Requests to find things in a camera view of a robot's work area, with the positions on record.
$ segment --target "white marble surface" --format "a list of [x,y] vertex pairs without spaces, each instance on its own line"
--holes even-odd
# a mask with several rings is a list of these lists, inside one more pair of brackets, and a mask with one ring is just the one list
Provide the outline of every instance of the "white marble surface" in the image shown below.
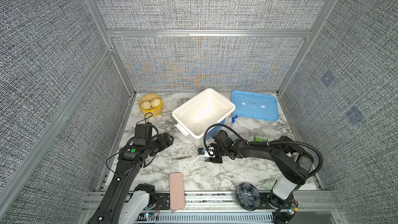
[[[122,148],[127,140],[134,136],[135,124],[144,118],[138,102],[145,94],[137,94],[132,107],[130,117],[123,132],[119,148]],[[132,186],[133,190],[139,183],[149,183],[155,186],[157,191],[169,191],[169,175],[173,172],[181,172],[184,176],[185,191],[228,191],[235,190],[242,182],[248,182],[257,187],[258,190],[270,190],[276,179],[281,175],[275,163],[265,159],[244,158],[231,160],[223,158],[222,164],[204,162],[197,157],[197,148],[174,126],[177,122],[172,117],[172,111],[191,99],[196,93],[161,93],[159,94],[164,103],[163,112],[148,121],[153,123],[159,132],[168,132],[174,137],[171,147],[160,152],[154,161],[146,168],[141,168]],[[231,98],[231,93],[223,93]],[[254,135],[270,140],[278,139],[280,136],[293,134],[282,108],[278,103],[279,120],[276,122],[262,121],[253,118],[238,117],[234,129],[242,133],[243,138],[252,138]],[[181,156],[192,156],[183,160],[171,161],[172,158]],[[112,169],[116,168],[117,156]],[[107,179],[106,187],[112,179]],[[309,178],[300,190],[315,190],[316,185],[313,178]]]

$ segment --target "blue plastic lid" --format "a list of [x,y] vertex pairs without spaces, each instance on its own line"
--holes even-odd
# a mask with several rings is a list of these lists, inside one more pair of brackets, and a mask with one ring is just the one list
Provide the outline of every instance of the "blue plastic lid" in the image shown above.
[[231,102],[235,105],[233,114],[266,121],[277,121],[278,105],[272,95],[235,90]]

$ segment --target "yellow steamer basket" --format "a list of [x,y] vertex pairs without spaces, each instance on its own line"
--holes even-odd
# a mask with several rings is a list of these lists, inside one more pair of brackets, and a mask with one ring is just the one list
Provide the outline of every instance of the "yellow steamer basket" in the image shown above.
[[[145,110],[141,107],[141,102],[151,101],[152,99],[156,99],[156,98],[160,99],[160,104],[157,107],[151,107],[149,110]],[[152,116],[156,116],[163,111],[163,100],[157,94],[154,94],[154,93],[147,94],[146,96],[144,96],[140,99],[140,102],[138,102],[138,107],[140,108],[143,115],[147,114],[148,112],[151,112],[153,114]]]

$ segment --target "red wire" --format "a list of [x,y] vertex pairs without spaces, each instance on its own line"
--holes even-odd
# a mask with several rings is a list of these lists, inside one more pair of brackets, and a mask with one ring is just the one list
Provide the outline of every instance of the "red wire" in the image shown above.
[[159,202],[156,201],[156,203],[158,204],[158,208],[157,208],[157,210],[155,211],[155,213],[153,213],[154,215],[156,214],[156,212],[157,212],[158,210],[160,210],[160,204],[159,204]]
[[296,205],[298,204],[297,201],[296,201],[295,199],[290,198],[290,200],[291,200],[292,202],[294,202]]

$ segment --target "metal rail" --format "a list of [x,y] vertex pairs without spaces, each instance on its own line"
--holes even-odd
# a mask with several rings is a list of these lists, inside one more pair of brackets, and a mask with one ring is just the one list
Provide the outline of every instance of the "metal rail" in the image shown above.
[[[294,123],[292,117],[290,116],[289,111],[288,111],[287,108],[286,108],[285,102],[283,101],[282,97],[281,97],[280,95],[277,95],[277,98],[278,98],[279,104],[281,105],[282,111],[283,111],[283,113],[285,114],[286,120],[287,120],[287,122],[289,123],[290,128],[292,129],[293,136],[296,138],[296,141],[298,141],[298,142],[304,142],[304,141],[302,140],[301,136],[300,136],[300,133],[299,133],[297,127],[296,127],[296,124]],[[319,187],[320,187],[321,189],[324,189],[325,186],[324,186],[324,184],[323,184],[321,178],[318,176],[318,174],[315,174],[314,177],[315,177],[316,181],[318,182]]]
[[[105,192],[89,192],[82,211],[94,213],[104,194]],[[300,205],[301,211],[343,211],[334,191],[296,191],[294,196]],[[234,191],[185,191],[185,202],[184,212],[245,211],[236,203]]]
[[[136,91],[136,93],[200,93],[202,91]],[[228,91],[219,91],[217,90],[217,92],[219,93],[232,93],[232,90],[228,90]],[[276,93],[276,90],[273,91],[250,91],[253,93]]]
[[310,37],[310,30],[133,30],[109,29],[108,37]]

